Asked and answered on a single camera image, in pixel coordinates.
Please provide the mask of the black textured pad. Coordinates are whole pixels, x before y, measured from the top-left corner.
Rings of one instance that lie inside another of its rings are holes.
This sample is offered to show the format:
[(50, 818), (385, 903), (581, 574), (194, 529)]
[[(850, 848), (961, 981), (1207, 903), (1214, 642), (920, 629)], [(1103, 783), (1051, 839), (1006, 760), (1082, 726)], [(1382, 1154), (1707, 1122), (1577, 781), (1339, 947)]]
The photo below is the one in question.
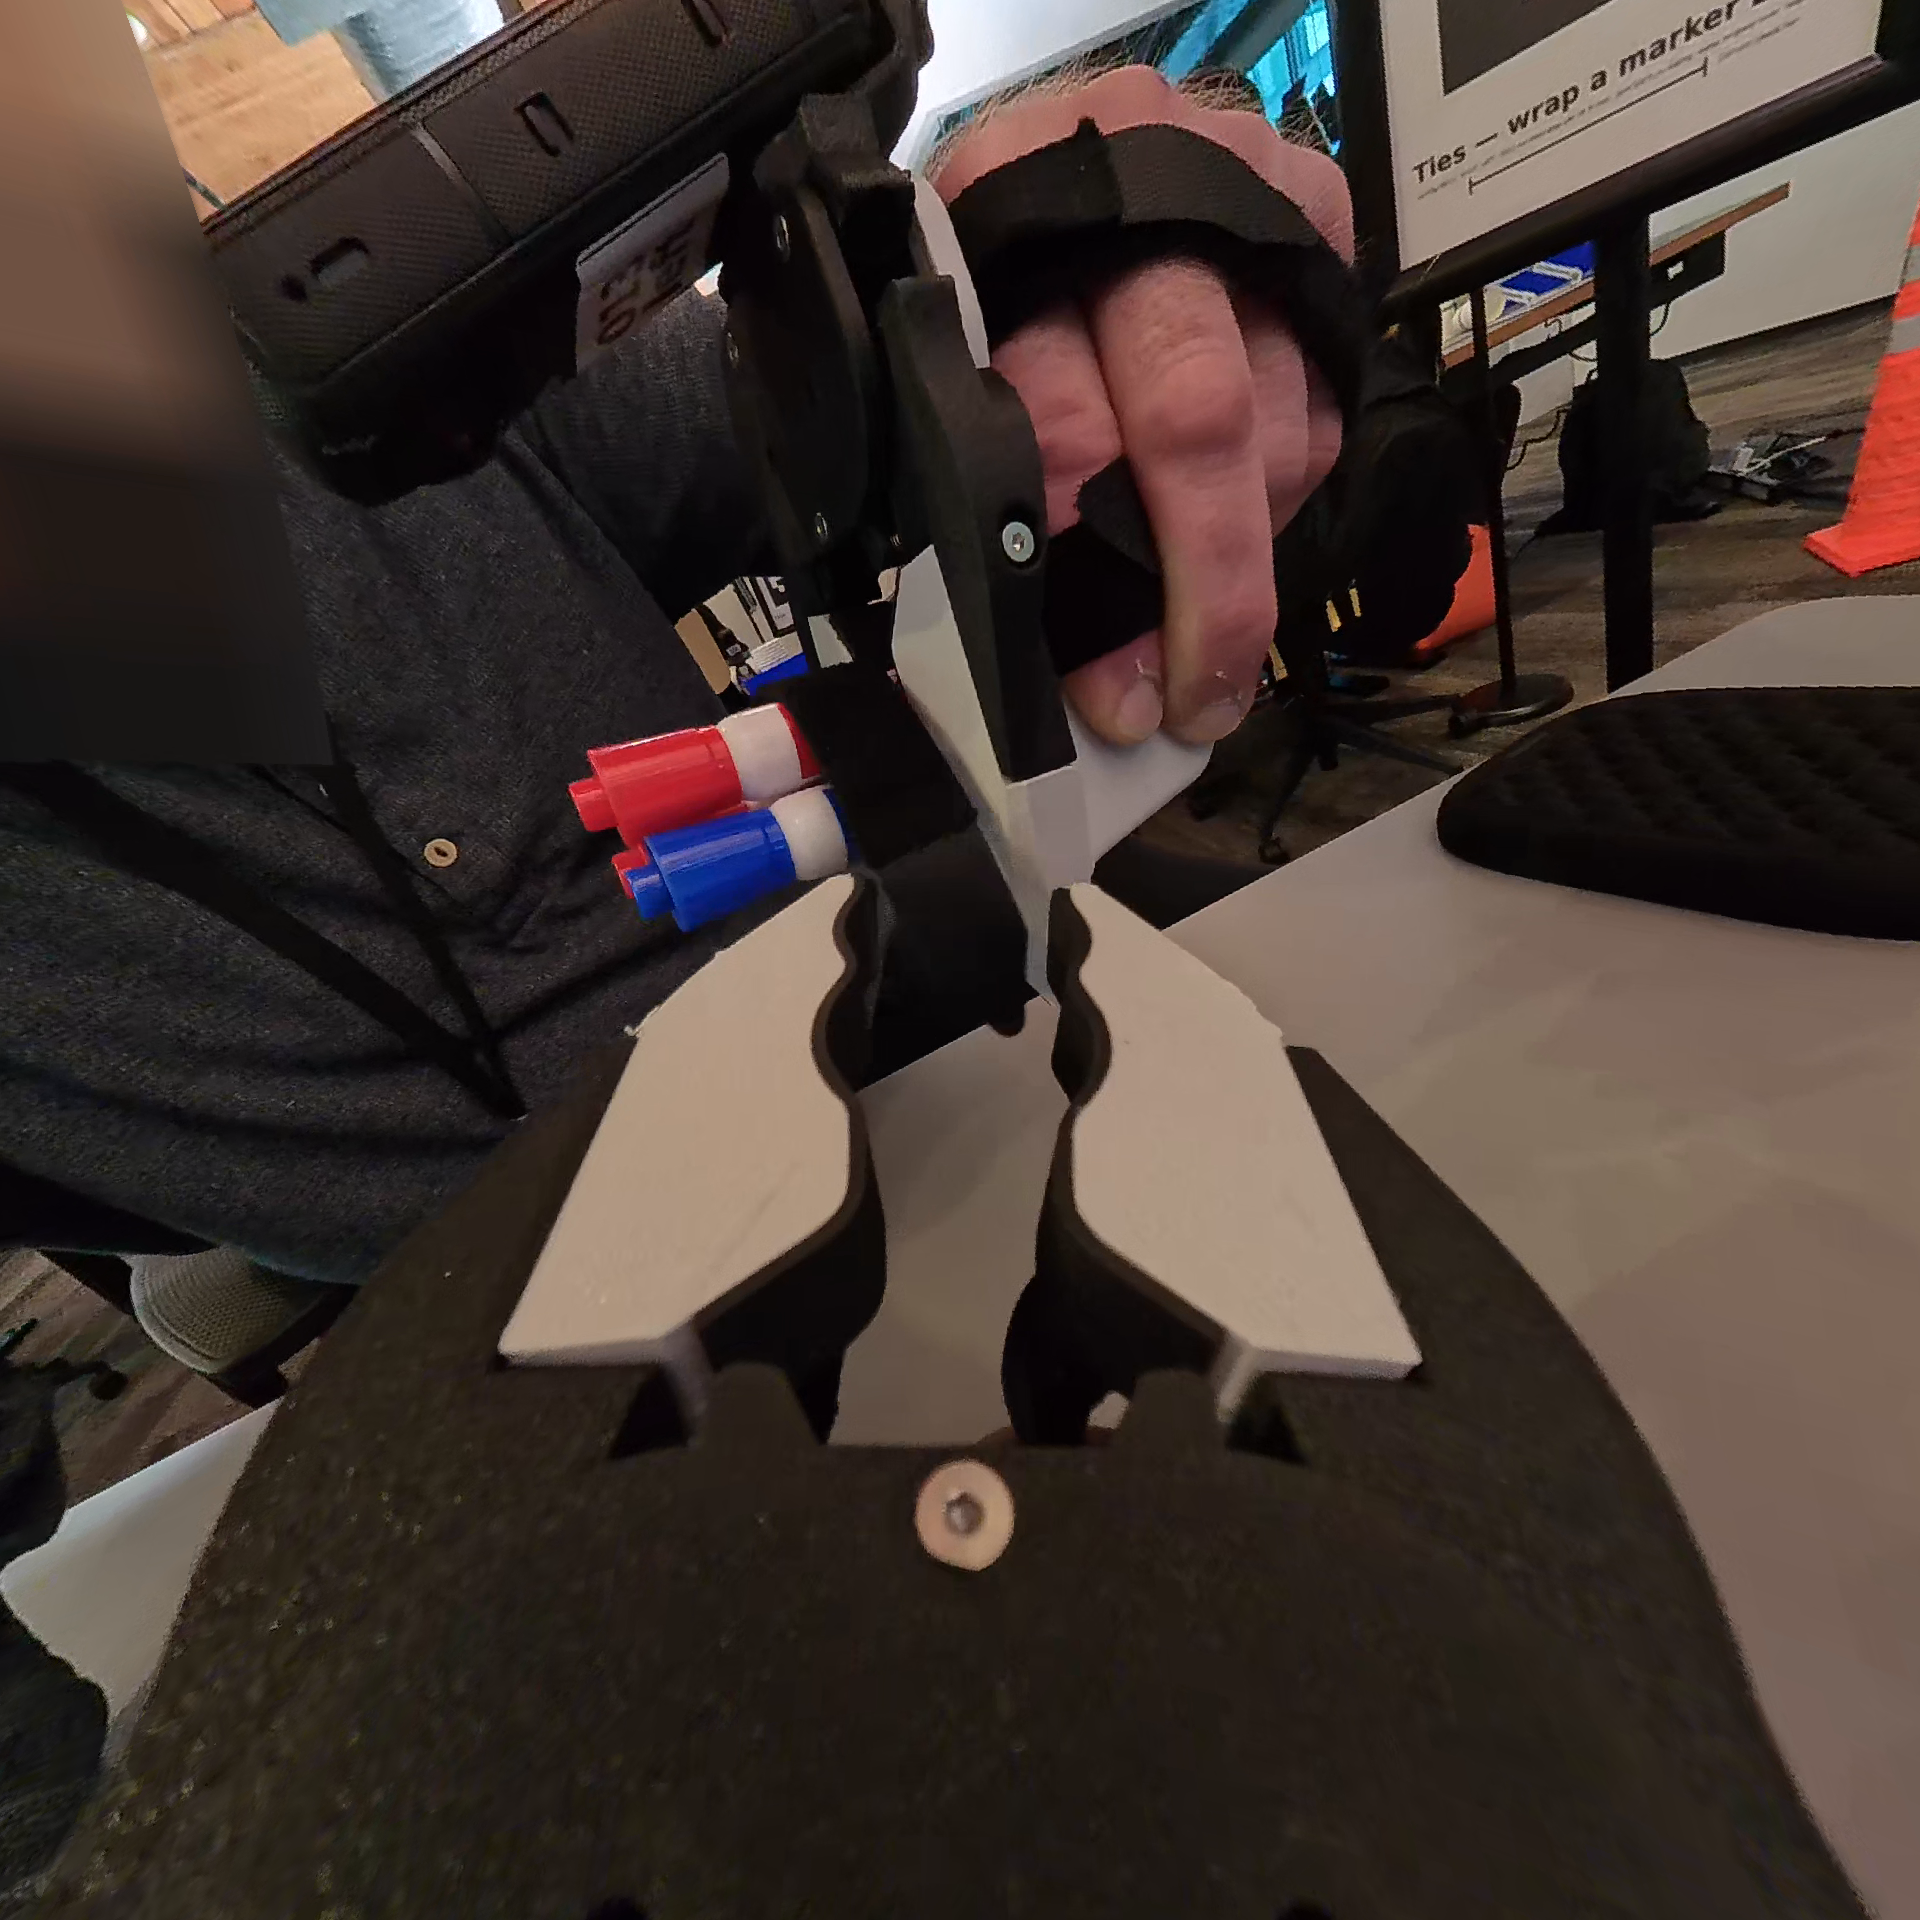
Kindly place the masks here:
[(1437, 814), (1489, 873), (1830, 937), (1918, 941), (1918, 690), (1681, 688), (1590, 704)]

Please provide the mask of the person's grey sweater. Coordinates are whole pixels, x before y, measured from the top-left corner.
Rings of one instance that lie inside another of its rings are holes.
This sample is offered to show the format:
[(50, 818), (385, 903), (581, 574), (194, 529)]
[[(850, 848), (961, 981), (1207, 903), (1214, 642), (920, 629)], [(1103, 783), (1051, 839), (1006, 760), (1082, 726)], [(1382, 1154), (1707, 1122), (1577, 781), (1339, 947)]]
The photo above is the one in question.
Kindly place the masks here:
[(320, 767), (6, 767), (6, 1242), (368, 1281), (769, 915), (640, 925), (567, 793), (721, 719), (673, 615), (773, 567), (727, 315), (673, 303), (385, 509), (273, 450)]

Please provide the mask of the person's left hand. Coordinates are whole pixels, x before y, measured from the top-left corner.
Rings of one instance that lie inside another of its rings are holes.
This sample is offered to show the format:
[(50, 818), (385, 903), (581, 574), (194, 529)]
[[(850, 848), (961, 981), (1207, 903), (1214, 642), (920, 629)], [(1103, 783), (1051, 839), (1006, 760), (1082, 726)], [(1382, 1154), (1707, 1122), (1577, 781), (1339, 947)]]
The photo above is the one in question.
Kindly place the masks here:
[[(1147, 64), (1003, 91), (931, 159), (944, 202), (1015, 159), (1103, 134), (1187, 129), (1238, 154), (1354, 259), (1338, 162), (1274, 129), (1225, 80)], [(1278, 624), (1274, 538), (1328, 479), (1339, 417), (1285, 319), (1207, 262), (1171, 257), (1040, 311), (992, 352), (1040, 443), (1048, 529), (1079, 519), (1085, 485), (1127, 462), (1160, 549), (1165, 623), (1064, 679), (1094, 736), (1207, 747), (1249, 714)]]

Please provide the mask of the black office chair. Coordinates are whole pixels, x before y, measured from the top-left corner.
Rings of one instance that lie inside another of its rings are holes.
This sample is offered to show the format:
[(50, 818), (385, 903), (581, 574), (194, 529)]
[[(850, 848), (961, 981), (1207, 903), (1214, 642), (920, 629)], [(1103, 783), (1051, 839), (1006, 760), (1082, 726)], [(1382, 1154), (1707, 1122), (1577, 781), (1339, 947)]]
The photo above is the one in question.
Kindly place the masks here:
[(1472, 423), (1443, 397), (1437, 328), (1386, 328), (1365, 357), (1361, 407), (1328, 481), (1278, 542), (1281, 624), (1270, 648), (1266, 706), (1290, 714), (1281, 789), (1257, 855), (1290, 861), (1281, 817), (1310, 770), (1343, 750), (1455, 777), (1458, 765), (1382, 733), (1413, 717), (1457, 719), (1449, 696), (1358, 701), (1338, 690), (1335, 662), (1405, 662), (1455, 606), (1485, 510), (1485, 457)]

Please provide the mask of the orange traffic cone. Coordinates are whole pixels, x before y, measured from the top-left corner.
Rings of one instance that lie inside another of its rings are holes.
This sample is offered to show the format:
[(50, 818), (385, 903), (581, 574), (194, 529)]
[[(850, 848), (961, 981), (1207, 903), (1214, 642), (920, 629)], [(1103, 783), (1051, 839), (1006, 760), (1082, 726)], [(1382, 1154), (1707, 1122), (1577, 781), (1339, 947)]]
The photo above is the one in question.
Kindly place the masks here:
[(1918, 225), (1845, 513), (1833, 529), (1811, 534), (1806, 549), (1847, 579), (1918, 559)]
[(1472, 559), (1457, 581), (1453, 606), (1441, 624), (1421, 641), (1409, 662), (1437, 663), (1449, 648), (1498, 627), (1498, 581), (1493, 566), (1493, 534), (1485, 522), (1472, 525)]

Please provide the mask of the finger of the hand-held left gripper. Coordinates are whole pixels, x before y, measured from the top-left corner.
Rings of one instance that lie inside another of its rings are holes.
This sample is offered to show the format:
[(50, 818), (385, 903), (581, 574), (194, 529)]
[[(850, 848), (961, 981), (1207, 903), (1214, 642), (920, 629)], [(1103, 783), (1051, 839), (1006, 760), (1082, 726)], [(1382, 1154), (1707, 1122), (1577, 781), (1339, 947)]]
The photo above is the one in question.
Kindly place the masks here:
[(832, 665), (777, 702), (834, 791), (880, 899), (874, 1050), (1022, 1032), (1027, 930), (977, 808), (889, 672)]

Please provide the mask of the blue cap whiteboard marker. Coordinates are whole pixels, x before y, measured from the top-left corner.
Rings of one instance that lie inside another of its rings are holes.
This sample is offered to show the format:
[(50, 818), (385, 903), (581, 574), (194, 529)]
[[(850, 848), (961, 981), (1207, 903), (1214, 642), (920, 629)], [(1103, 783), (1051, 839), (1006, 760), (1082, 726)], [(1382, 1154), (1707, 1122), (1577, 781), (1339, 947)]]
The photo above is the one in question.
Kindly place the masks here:
[(655, 833), (615, 857), (645, 921), (693, 934), (795, 886), (850, 872), (857, 842), (831, 785)]

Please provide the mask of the black backpack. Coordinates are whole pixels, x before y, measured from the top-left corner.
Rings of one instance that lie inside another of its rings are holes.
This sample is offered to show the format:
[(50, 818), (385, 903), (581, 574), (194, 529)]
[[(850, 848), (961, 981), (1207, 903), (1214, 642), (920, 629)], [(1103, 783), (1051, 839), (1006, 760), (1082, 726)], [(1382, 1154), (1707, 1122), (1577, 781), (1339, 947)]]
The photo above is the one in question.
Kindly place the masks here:
[[(1576, 390), (1557, 442), (1563, 504), (1541, 529), (1541, 538), (1595, 534), (1610, 501), (1610, 464), (1605, 459), (1614, 411), (1601, 379), (1593, 376)], [(1703, 522), (1721, 509), (1711, 485), (1711, 435), (1699, 418), (1690, 378), (1682, 365), (1649, 362), (1639, 387), (1639, 425), (1633, 450), (1639, 454), (1637, 479), (1656, 525)]]

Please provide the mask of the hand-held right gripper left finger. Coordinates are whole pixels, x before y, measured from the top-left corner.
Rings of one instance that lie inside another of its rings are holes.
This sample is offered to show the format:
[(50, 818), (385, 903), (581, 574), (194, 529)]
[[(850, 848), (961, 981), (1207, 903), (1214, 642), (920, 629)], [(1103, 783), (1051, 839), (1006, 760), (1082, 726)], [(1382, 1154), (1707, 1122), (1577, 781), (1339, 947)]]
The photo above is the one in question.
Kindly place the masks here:
[(871, 879), (818, 880), (643, 1019), (504, 1366), (653, 1368), (693, 1430), (715, 1379), (758, 1363), (834, 1426), (888, 1283), (857, 1104), (882, 934)]

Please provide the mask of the person's grey shoe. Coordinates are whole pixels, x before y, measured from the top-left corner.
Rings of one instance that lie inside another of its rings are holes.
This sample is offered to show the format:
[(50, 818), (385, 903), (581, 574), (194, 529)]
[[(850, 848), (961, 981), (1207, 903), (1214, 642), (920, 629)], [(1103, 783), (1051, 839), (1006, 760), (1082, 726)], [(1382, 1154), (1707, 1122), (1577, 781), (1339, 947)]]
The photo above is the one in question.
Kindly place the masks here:
[(335, 1287), (286, 1279), (215, 1247), (194, 1255), (133, 1255), (129, 1295), (137, 1326), (161, 1353), (194, 1374), (222, 1376), (330, 1306)]

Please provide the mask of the black sign stand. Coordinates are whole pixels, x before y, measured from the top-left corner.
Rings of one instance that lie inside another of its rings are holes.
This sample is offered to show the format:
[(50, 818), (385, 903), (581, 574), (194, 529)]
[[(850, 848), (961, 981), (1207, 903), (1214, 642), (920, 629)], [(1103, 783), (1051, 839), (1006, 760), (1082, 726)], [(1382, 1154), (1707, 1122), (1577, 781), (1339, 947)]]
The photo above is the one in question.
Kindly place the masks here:
[(1719, 78), (1725, 35), (1713, 31), (1699, 51), (1657, 63), (1653, 80), (1627, 82), (1625, 95), (1614, 95), (1599, 114), (1599, 127), (1623, 117), (1631, 134), (1656, 134), (1645, 157), (1603, 175), (1599, 151), (1590, 150), (1576, 190), (1543, 200), (1400, 282), (1397, 294), (1410, 304), (1467, 297), (1472, 390), (1487, 433), (1493, 433), (1495, 367), (1485, 345), (1485, 291), (1555, 247), (1593, 246), (1599, 379), (1614, 411), (1601, 526), (1603, 662), (1613, 694), (1653, 667), (1653, 522), (1637, 479), (1642, 457), (1633, 450), (1651, 339), (1649, 217), (1909, 106), (1915, 99), (1915, 6), (1877, 6), (1856, 38), (1861, 53), (1825, 70), (1813, 66), (1813, 55), (1792, 55), (1752, 106), (1738, 106), (1738, 86)]

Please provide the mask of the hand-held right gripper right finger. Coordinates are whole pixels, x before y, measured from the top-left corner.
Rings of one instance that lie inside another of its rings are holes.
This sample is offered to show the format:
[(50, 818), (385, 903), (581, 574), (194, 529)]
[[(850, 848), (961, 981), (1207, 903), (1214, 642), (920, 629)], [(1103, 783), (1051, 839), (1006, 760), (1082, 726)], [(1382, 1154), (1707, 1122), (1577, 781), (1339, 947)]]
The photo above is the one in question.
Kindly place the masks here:
[(1401, 1382), (1422, 1352), (1283, 1033), (1094, 882), (1055, 894), (1065, 1115), (1002, 1349), (1018, 1440), (1079, 1446), (1111, 1395), (1198, 1376), (1234, 1425), (1266, 1376)]

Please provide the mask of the wooden desk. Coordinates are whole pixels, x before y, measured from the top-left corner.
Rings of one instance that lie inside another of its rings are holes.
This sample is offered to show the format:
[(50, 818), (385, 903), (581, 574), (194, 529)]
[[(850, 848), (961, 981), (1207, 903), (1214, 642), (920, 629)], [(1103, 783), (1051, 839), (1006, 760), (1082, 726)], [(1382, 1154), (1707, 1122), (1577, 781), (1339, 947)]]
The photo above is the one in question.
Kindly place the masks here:
[[(1673, 307), (1727, 273), (1727, 235), (1789, 203), (1791, 184), (1729, 203), (1714, 213), (1649, 242), (1649, 303), (1653, 328), (1665, 326)], [(1521, 383), (1599, 343), (1599, 282), (1592, 246), (1568, 259), (1538, 264), (1485, 291), (1487, 351), (1495, 374)]]

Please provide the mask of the red cap whiteboard marker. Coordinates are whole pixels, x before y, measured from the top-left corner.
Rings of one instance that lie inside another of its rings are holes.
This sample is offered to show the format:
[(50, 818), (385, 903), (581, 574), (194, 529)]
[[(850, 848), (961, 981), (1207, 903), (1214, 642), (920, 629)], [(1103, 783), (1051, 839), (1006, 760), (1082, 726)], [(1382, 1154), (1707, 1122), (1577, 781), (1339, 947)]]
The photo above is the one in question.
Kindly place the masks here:
[(709, 727), (589, 752), (591, 774), (567, 793), (584, 829), (635, 850), (655, 834), (762, 808), (826, 777), (782, 704), (727, 714)]

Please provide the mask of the white instruction sign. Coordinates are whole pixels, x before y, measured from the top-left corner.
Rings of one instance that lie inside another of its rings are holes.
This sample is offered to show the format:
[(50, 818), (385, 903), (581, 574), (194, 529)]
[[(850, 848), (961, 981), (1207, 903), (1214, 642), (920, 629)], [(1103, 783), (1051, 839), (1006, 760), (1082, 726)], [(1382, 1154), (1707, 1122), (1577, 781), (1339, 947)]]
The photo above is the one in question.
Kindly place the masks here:
[(1405, 271), (1822, 90), (1886, 75), (1915, 6), (1386, 2), (1383, 141)]

